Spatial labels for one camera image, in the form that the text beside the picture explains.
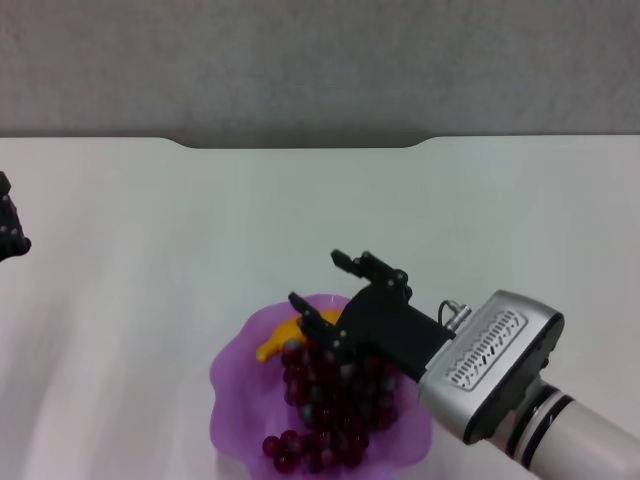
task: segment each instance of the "grape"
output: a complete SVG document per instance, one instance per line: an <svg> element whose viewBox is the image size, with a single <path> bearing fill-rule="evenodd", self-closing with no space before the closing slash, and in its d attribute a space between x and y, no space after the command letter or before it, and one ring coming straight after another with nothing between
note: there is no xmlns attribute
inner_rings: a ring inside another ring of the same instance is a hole
<svg viewBox="0 0 640 480"><path fill-rule="evenodd" d="M398 410L395 407L380 410L377 427L380 430L387 430L398 418Z"/></svg>
<svg viewBox="0 0 640 480"><path fill-rule="evenodd" d="M294 378L298 378L301 371L300 365L289 365L282 374L282 379L288 384Z"/></svg>
<svg viewBox="0 0 640 480"><path fill-rule="evenodd" d="M320 473L322 471L322 459L317 453L307 453L301 459L302 468L308 473Z"/></svg>
<svg viewBox="0 0 640 480"><path fill-rule="evenodd" d="M393 392L396 389L396 377L393 375L383 375L380 378L380 390L383 392Z"/></svg>
<svg viewBox="0 0 640 480"><path fill-rule="evenodd" d="M265 455L282 473L292 472L298 462L310 474L340 464L358 466L369 446L368 432L386 430L398 418L395 369L375 356L339 365L332 351L313 340L287 342L281 360L285 401L298 408L312 433L287 430L280 438L267 437Z"/></svg>
<svg viewBox="0 0 640 480"><path fill-rule="evenodd" d="M354 468L360 465L362 462L362 453L352 451L344 456L342 459L342 463L344 463L349 468Z"/></svg>
<svg viewBox="0 0 640 480"><path fill-rule="evenodd" d="M373 417L373 405L370 402L362 402L358 409L358 413L360 413L360 417L365 422L371 421L371 418Z"/></svg>
<svg viewBox="0 0 640 480"><path fill-rule="evenodd" d="M308 452L317 450L316 445L318 442L316 440L316 435L317 435L316 433L308 433L300 437L300 441L302 442L303 453L308 453Z"/></svg>
<svg viewBox="0 0 640 480"><path fill-rule="evenodd" d="M311 401L314 403L319 403L322 401L322 398L324 397L324 393L322 391L322 387L320 387L319 385L314 385L311 387Z"/></svg>
<svg viewBox="0 0 640 480"><path fill-rule="evenodd" d="M293 437L287 442L287 451L291 452L295 457L302 455L304 451L304 442L302 437Z"/></svg>
<svg viewBox="0 0 640 480"><path fill-rule="evenodd" d="M305 425L309 425L309 426L314 425L315 415L314 415L313 405L311 405L310 403L307 403L306 405L303 405L302 407L300 407L300 418L302 419Z"/></svg>
<svg viewBox="0 0 640 480"><path fill-rule="evenodd" d="M369 436L364 432L358 432L349 437L351 450L364 452L369 447Z"/></svg>
<svg viewBox="0 0 640 480"><path fill-rule="evenodd" d="M356 366L353 363L348 363L346 365L340 366L340 376L342 377L342 380L345 382L351 380L351 378L355 375L355 373L356 373Z"/></svg>
<svg viewBox="0 0 640 480"><path fill-rule="evenodd" d="M366 357L362 361L362 366L364 367L365 373L368 376L373 377L378 375L382 370L382 360L374 356Z"/></svg>
<svg viewBox="0 0 640 480"><path fill-rule="evenodd" d="M327 426L331 423L332 412L329 407L326 405L320 408L318 413L318 423L322 426Z"/></svg>
<svg viewBox="0 0 640 480"><path fill-rule="evenodd" d="M284 444L285 447L289 446L289 442L294 438L298 438L298 433L295 430L285 430L280 435L280 441Z"/></svg>
<svg viewBox="0 0 640 480"><path fill-rule="evenodd" d="M375 397L378 394L378 383L373 380L365 383L363 393L365 397L368 397L368 398Z"/></svg>
<svg viewBox="0 0 640 480"><path fill-rule="evenodd" d="M320 454L320 459L322 460L322 465L324 468L333 468L340 465L340 455L336 452L331 451L330 449L324 449Z"/></svg>
<svg viewBox="0 0 640 480"><path fill-rule="evenodd" d="M296 468L296 459L293 455L285 453L274 458L273 464L280 473L291 473Z"/></svg>
<svg viewBox="0 0 640 480"><path fill-rule="evenodd" d="M304 355L304 349L302 348L302 342L299 340L288 340L282 347L282 365L288 367L289 365L298 363Z"/></svg>
<svg viewBox="0 0 640 480"><path fill-rule="evenodd" d="M282 442L278 437L268 436L262 442L262 451L267 457L274 458L283 450Z"/></svg>
<svg viewBox="0 0 640 480"><path fill-rule="evenodd" d="M307 342L307 352L311 358L320 358L324 355L324 349L315 340L309 340Z"/></svg>
<svg viewBox="0 0 640 480"><path fill-rule="evenodd" d="M315 448L324 450L331 446L331 432L319 432L314 436Z"/></svg>
<svg viewBox="0 0 640 480"><path fill-rule="evenodd" d="M390 393L382 395L378 398L378 406L382 409L393 407L393 395Z"/></svg>

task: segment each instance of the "purple plate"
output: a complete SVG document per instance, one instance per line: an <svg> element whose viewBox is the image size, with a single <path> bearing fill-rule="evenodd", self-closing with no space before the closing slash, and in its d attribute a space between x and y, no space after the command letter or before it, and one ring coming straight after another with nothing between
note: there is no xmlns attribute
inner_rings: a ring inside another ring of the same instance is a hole
<svg viewBox="0 0 640 480"><path fill-rule="evenodd" d="M307 301L320 311L342 310L348 298L313 295ZM216 392L211 415L211 442L219 452L242 462L253 480L289 478L390 480L397 470L422 460L431 447L431 417L418 404L416 384L403 379L398 388L398 421L386 432L373 433L362 464L319 475L284 475L262 453L268 435L279 436L292 428L306 431L295 408L284 401L285 384L278 359L256 360L256 349L282 322L296 312L279 303L254 313L240 333L218 354L211 365L210 379Z"/></svg>

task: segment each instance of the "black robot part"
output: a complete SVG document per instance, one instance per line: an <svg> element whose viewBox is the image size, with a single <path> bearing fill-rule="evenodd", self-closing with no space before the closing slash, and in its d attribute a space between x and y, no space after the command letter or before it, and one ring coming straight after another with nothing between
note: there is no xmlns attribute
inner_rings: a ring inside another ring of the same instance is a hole
<svg viewBox="0 0 640 480"><path fill-rule="evenodd" d="M31 249L31 241L24 236L18 210L9 197L11 183L0 172L0 262L24 255Z"/></svg>
<svg viewBox="0 0 640 480"><path fill-rule="evenodd" d="M364 252L351 260L335 250L334 264L371 283L347 304L335 325L292 293L289 300L302 314L300 328L345 361L353 356L378 355L416 382L429 360L455 334L409 305L408 276Z"/></svg>

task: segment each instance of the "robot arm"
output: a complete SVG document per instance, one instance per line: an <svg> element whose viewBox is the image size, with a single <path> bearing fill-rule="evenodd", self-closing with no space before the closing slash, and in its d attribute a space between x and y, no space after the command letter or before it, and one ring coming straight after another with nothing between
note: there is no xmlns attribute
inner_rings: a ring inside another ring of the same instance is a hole
<svg viewBox="0 0 640 480"><path fill-rule="evenodd" d="M640 441L540 379L564 327L556 310L496 292L476 313L443 302L435 321L408 302L401 270L365 252L336 266L369 280L335 325L296 294L300 328L339 358L374 353L418 384L420 401L466 444L488 440L546 480L640 480ZM442 322L443 306L454 315Z"/></svg>
<svg viewBox="0 0 640 480"><path fill-rule="evenodd" d="M24 255L31 249L31 241L24 236L18 219L18 210L11 201L11 183L0 172L0 262Z"/></svg>

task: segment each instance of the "grape cluster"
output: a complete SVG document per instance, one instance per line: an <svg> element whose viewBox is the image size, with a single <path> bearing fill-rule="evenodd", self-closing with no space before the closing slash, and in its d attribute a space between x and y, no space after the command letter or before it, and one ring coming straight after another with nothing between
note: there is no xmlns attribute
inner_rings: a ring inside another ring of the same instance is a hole
<svg viewBox="0 0 640 480"><path fill-rule="evenodd" d="M289 340L281 360L284 399L298 409L310 432L287 430L280 437L269 436L262 444L264 454L282 473L298 465L307 473L357 467L369 435L388 429L398 418L397 372L373 356L341 365L312 340Z"/></svg>

